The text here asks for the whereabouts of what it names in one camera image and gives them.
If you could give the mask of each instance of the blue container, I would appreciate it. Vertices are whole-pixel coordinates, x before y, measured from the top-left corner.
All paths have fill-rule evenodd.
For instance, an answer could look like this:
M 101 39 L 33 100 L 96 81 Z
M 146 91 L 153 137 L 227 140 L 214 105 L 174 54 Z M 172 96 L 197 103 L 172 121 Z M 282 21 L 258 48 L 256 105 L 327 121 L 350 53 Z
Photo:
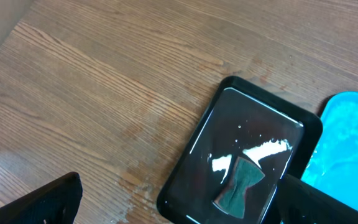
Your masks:
M 321 120 L 323 135 L 302 181 L 358 210 L 358 93 L 332 97 Z

